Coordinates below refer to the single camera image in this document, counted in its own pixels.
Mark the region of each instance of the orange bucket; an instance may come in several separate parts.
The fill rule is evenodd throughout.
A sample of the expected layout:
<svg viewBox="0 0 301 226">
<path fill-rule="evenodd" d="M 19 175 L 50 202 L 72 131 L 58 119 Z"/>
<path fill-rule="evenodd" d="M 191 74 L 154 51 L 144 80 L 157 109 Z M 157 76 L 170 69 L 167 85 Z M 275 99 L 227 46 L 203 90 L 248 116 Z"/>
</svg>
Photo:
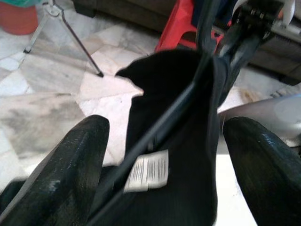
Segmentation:
<svg viewBox="0 0 301 226">
<path fill-rule="evenodd" d="M 38 27 L 35 6 L 27 8 L 0 2 L 0 26 L 11 34 L 30 34 Z"/>
</svg>

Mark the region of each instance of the silver metal surface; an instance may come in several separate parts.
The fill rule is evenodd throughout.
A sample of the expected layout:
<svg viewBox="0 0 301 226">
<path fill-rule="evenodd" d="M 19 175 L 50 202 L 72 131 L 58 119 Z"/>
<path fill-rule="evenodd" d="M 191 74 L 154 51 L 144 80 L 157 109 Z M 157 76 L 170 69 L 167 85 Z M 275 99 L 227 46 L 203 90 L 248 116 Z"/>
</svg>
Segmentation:
<svg viewBox="0 0 301 226">
<path fill-rule="evenodd" d="M 29 53 L 34 45 L 34 43 L 36 42 L 39 34 L 41 33 L 43 27 L 45 26 L 46 22 L 48 21 L 49 19 L 49 15 L 48 14 L 45 14 L 43 19 L 41 20 L 39 26 L 37 27 L 36 31 L 34 32 L 32 38 L 30 39 L 30 42 L 29 44 L 26 46 L 24 52 L 26 53 Z"/>
<path fill-rule="evenodd" d="M 84 55 L 87 57 L 88 62 L 91 64 L 93 68 L 95 68 L 97 75 L 102 76 L 102 72 L 93 60 L 93 58 L 90 56 L 88 51 L 86 50 L 85 46 L 82 44 L 82 42 L 79 40 L 73 29 L 70 27 L 68 22 L 65 19 L 64 10 L 59 6 L 56 5 L 55 0 L 49 0 L 48 4 L 44 5 L 44 17 L 42 21 L 40 22 L 39 26 L 37 27 L 35 33 L 33 34 L 30 43 L 26 46 L 24 52 L 29 53 L 37 40 L 39 34 L 41 33 L 43 27 L 45 26 L 47 20 L 49 18 L 58 18 L 63 28 L 66 30 L 68 35 L 72 38 L 74 43 L 78 46 L 78 48 L 84 53 Z"/>
<path fill-rule="evenodd" d="M 245 116 L 258 121 L 289 147 L 301 146 L 301 94 L 263 100 L 219 114 L 221 122 Z"/>
<path fill-rule="evenodd" d="M 301 43 L 301 35 L 300 35 L 300 28 L 288 25 L 282 26 L 281 21 L 278 21 L 273 24 L 272 32 L 281 36 L 284 36 L 288 39 L 296 41 L 297 43 Z"/>
</svg>

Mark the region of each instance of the tripod leg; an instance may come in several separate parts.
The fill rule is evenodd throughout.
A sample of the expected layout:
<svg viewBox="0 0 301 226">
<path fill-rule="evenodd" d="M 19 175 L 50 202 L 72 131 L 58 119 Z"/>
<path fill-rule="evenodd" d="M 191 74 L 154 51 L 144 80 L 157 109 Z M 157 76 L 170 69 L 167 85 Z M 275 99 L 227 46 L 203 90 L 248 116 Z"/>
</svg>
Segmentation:
<svg viewBox="0 0 301 226">
<path fill-rule="evenodd" d="M 47 20 L 49 19 L 48 14 L 45 13 L 42 21 L 40 22 L 39 26 L 37 27 L 36 31 L 34 32 L 32 39 L 30 39 L 29 44 L 26 46 L 26 48 L 24 49 L 24 53 L 30 53 L 35 41 L 37 40 L 39 34 L 41 33 L 43 27 L 45 26 Z"/>
<path fill-rule="evenodd" d="M 88 53 L 88 51 L 86 50 L 85 46 L 81 43 L 81 41 L 79 40 L 79 38 L 77 37 L 77 35 L 73 31 L 73 29 L 70 27 L 70 25 L 68 24 L 68 22 L 65 20 L 65 16 L 64 16 L 64 12 L 63 11 L 60 13 L 60 22 L 61 22 L 63 28 L 67 31 L 67 33 L 69 34 L 69 36 L 72 38 L 72 40 L 74 41 L 74 43 L 79 47 L 79 49 L 81 49 L 84 52 L 84 54 L 86 55 L 86 57 L 88 59 L 88 62 L 91 64 L 91 66 L 93 68 L 95 68 L 95 70 L 97 72 L 97 75 L 100 76 L 100 77 L 103 77 L 103 73 L 98 68 L 97 64 L 95 63 L 95 61 L 93 60 L 93 58 Z"/>
</svg>

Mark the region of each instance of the red object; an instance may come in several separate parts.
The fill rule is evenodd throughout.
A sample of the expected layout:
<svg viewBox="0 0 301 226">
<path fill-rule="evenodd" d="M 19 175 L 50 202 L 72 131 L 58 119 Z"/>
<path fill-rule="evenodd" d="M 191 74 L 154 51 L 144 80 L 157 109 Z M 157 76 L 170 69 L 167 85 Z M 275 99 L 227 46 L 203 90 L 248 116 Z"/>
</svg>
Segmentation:
<svg viewBox="0 0 301 226">
<path fill-rule="evenodd" d="M 35 6 L 22 8 L 0 2 L 0 26 L 11 34 L 30 34 L 38 27 Z"/>
<path fill-rule="evenodd" d="M 196 49 L 196 43 L 182 38 L 186 32 L 196 32 L 197 30 L 191 24 L 192 12 L 193 0 L 177 0 L 155 48 L 156 52 L 176 48 L 178 44 Z M 216 37 L 212 31 L 211 37 L 216 39 L 218 44 L 223 36 Z"/>
</svg>

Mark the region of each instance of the red plastic chair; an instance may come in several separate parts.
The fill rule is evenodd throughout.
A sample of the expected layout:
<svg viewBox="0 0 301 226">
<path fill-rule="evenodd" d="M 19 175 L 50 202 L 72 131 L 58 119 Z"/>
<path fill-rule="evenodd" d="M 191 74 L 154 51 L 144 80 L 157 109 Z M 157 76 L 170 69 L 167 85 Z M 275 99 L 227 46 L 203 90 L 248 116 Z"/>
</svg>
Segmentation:
<svg viewBox="0 0 301 226">
<path fill-rule="evenodd" d="M 192 12 L 193 0 L 177 0 L 155 52 L 176 48 L 178 44 L 196 49 L 196 43 L 182 38 L 187 32 L 196 32 L 196 28 L 191 24 Z M 216 39 L 217 43 L 223 38 L 222 35 L 216 37 L 214 31 L 211 32 L 211 37 Z"/>
</svg>

